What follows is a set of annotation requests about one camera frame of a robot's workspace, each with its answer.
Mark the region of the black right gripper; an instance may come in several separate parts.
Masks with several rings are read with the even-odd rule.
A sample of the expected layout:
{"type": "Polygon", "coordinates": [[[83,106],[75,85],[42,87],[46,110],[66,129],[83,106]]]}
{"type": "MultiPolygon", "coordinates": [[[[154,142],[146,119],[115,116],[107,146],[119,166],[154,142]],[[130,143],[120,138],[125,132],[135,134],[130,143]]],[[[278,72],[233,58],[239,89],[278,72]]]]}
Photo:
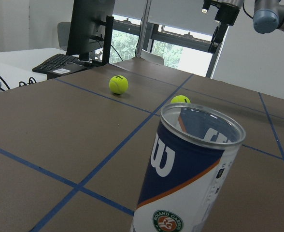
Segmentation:
{"type": "Polygon", "coordinates": [[[227,32],[228,26],[233,26],[240,9],[243,5],[242,0],[204,0],[202,12],[207,13],[209,11],[210,6],[215,6],[218,11],[214,20],[216,22],[220,22],[216,27],[210,46],[208,48],[208,52],[214,54],[219,45],[224,40],[224,36],[227,32]]]}

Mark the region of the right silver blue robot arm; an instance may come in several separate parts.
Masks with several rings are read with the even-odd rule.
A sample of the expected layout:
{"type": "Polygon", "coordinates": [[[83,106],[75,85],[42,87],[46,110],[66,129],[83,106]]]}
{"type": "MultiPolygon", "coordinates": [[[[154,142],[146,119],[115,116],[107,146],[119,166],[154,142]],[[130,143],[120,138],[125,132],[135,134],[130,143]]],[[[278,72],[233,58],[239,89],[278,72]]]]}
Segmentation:
{"type": "MultiPolygon", "coordinates": [[[[232,27],[241,9],[244,9],[243,0],[205,0],[201,11],[205,14],[214,6],[217,13],[214,18],[218,23],[208,52],[214,54],[222,43],[228,27],[232,27]]],[[[284,5],[279,0],[256,0],[254,3],[253,20],[254,30],[260,34],[267,34],[279,29],[284,31],[284,5]]]]}

